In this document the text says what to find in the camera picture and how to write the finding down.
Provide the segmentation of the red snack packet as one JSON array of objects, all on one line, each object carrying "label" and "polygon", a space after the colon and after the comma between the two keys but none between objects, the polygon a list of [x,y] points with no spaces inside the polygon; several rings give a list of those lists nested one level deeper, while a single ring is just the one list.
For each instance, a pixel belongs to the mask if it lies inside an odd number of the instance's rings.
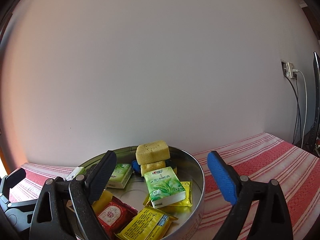
[{"label": "red snack packet", "polygon": [[137,214],[138,211],[134,207],[113,197],[97,214],[97,218],[109,239],[117,239],[116,234],[120,233]]}]

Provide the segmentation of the yellow porous sponge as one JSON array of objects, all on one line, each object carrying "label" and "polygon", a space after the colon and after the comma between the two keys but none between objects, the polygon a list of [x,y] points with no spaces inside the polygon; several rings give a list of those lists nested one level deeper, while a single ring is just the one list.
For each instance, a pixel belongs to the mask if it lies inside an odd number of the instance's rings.
[{"label": "yellow porous sponge", "polygon": [[93,202],[92,208],[94,213],[97,215],[107,206],[107,204],[112,200],[112,193],[110,191],[104,190],[100,198]]}]

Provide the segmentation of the green tissue pack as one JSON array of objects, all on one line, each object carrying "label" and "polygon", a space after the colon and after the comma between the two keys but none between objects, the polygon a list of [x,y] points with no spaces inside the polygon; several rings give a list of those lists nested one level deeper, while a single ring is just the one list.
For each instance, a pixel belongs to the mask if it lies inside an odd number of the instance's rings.
[{"label": "green tissue pack", "polygon": [[178,193],[184,195],[184,188],[171,167],[147,172],[144,179],[153,205]]},{"label": "green tissue pack", "polygon": [[117,164],[107,183],[107,187],[113,189],[124,189],[132,173],[133,169],[131,164]]},{"label": "green tissue pack", "polygon": [[77,175],[80,175],[80,174],[85,175],[85,174],[86,174],[86,170],[85,170],[84,167],[78,166],[78,167],[76,167],[76,168],[65,178],[65,180],[66,180],[66,181],[71,181],[71,180],[73,180]]}]

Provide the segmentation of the dark blue yarn ball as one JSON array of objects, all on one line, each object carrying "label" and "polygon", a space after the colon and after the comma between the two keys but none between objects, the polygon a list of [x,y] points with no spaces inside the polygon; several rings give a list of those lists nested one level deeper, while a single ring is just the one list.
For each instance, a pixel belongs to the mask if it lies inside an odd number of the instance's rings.
[{"label": "dark blue yarn ball", "polygon": [[134,171],[134,173],[138,176],[141,176],[141,168],[140,168],[140,165],[137,163],[136,160],[133,160],[131,162],[131,166],[132,166],[132,169]]}]

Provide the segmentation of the yellow sponge with green scourer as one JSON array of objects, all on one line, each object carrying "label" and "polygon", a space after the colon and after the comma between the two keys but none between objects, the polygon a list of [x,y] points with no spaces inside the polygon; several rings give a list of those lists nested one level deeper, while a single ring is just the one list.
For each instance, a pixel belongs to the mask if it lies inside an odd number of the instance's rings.
[{"label": "yellow sponge with green scourer", "polygon": [[170,159],[158,161],[155,163],[142,164],[140,166],[140,171],[141,171],[141,175],[144,176],[144,174],[146,174],[147,172],[158,170],[160,168],[165,168],[165,167],[171,167],[173,169],[174,173],[177,174],[177,166]]}]

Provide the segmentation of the tan yellow sponge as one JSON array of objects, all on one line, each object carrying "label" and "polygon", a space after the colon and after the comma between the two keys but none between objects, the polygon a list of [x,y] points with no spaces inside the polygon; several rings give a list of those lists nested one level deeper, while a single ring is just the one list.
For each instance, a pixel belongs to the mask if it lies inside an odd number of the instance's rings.
[{"label": "tan yellow sponge", "polygon": [[170,151],[164,140],[142,144],[136,149],[136,160],[139,165],[156,163],[167,159],[170,159]]}]

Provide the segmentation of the red white striped cloth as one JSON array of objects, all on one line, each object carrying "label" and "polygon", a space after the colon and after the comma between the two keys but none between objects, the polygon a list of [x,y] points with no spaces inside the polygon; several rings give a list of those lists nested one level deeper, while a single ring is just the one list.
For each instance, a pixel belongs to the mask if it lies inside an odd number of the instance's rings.
[{"label": "red white striped cloth", "polygon": [[[294,239],[307,236],[319,217],[319,158],[268,133],[218,147],[216,151],[240,175],[261,182],[279,181]],[[193,155],[201,164],[206,181],[204,214],[194,239],[212,239],[231,209],[208,170],[207,154],[204,151]]]}]

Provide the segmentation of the dark monitor edge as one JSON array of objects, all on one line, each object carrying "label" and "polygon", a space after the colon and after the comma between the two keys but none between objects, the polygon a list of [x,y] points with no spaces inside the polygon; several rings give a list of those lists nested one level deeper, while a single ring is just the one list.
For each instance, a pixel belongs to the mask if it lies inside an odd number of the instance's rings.
[{"label": "dark monitor edge", "polygon": [[311,152],[316,150],[317,147],[317,138],[319,133],[319,55],[314,52],[313,53],[313,71],[315,76],[315,115],[312,127],[309,133],[309,150]]}]

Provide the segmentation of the round blue cookie tin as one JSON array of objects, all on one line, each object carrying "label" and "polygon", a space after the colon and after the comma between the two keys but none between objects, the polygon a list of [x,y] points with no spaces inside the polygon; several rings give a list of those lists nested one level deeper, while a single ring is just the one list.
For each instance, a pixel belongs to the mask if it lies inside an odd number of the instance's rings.
[{"label": "round blue cookie tin", "polygon": [[107,191],[138,211],[113,233],[113,239],[191,239],[204,211],[204,173],[189,153],[168,146],[143,159],[141,146],[114,150],[117,164]]}]

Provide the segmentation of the wall power socket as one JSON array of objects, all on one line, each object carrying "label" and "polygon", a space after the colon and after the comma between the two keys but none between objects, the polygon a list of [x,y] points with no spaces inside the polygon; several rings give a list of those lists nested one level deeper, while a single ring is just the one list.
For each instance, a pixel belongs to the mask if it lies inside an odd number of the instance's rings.
[{"label": "wall power socket", "polygon": [[283,70],[283,75],[289,79],[295,79],[297,73],[299,72],[292,62],[282,61],[281,67]]}]

